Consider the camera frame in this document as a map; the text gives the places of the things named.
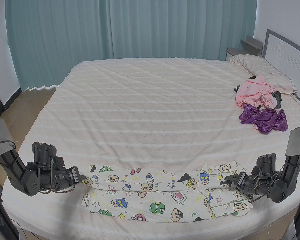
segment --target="black baseboard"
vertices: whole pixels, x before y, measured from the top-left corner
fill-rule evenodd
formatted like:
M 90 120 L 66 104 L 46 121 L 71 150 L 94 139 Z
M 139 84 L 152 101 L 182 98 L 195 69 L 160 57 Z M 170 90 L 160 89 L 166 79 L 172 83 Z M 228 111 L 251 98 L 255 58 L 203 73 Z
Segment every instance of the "black baseboard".
M 18 90 L 16 90 L 16 92 L 8 99 L 8 101 L 6 102 L 6 104 L 4 104 L 4 108 L 5 110 L 7 110 L 10 105 L 12 104 L 12 102 L 15 101 L 16 98 L 18 98 L 18 96 L 22 93 L 21 91 L 21 87 L 19 87 Z

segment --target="curtain fold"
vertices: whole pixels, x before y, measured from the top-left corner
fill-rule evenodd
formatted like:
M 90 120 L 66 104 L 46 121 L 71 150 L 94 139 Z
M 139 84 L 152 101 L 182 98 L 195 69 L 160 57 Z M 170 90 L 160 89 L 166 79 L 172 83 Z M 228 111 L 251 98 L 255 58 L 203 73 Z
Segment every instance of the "curtain fold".
M 6 0 L 22 90 L 60 84 L 82 61 L 226 58 L 253 35 L 257 0 Z

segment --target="bed sheet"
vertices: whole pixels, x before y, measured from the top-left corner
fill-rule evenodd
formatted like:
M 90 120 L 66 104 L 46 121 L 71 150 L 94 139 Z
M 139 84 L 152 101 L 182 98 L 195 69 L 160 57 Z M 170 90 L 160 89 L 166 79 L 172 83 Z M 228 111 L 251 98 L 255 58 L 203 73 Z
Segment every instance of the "bed sheet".
M 33 160 L 33 142 L 55 145 L 65 166 L 94 163 L 121 168 L 200 170 L 236 160 L 251 171 L 256 159 L 277 154 L 283 165 L 289 131 L 300 126 L 300 103 L 282 95 L 289 129 L 260 134 L 241 125 L 234 87 L 250 75 L 233 62 L 130 58 L 81 62 L 56 89 L 19 154 Z M 296 191 L 282 203 L 262 198 L 250 213 L 190 223 L 153 223 L 91 214 L 81 206 L 89 188 L 28 197 L 7 180 L 3 204 L 24 229 L 54 240 L 228 239 L 255 233 L 294 209 Z

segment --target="pink star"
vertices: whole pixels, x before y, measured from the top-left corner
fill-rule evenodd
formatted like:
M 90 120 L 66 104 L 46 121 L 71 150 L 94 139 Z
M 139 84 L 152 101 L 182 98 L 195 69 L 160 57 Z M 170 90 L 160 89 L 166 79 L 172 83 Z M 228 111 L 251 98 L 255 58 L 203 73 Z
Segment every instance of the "pink star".
M 219 196 L 217 199 L 216 199 L 216 203 L 220 203 L 221 204 L 221 201 L 222 201 L 223 199 L 221 198 L 221 196 Z

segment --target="yellow squiggle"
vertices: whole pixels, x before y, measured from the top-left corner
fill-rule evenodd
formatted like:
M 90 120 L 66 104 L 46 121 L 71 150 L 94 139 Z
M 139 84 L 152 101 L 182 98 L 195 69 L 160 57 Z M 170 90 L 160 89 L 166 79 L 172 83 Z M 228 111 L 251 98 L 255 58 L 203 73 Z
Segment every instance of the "yellow squiggle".
M 105 208 L 107 208 L 107 206 L 104 204 L 104 202 L 102 202 L 101 200 L 100 200 L 100 202 L 103 203 L 103 205 L 104 205 Z
M 159 170 L 159 172 L 160 172 L 160 174 L 161 174 L 161 177 L 162 177 L 162 178 L 165 178 L 165 177 L 162 175 L 162 172 L 161 172 L 160 170 Z

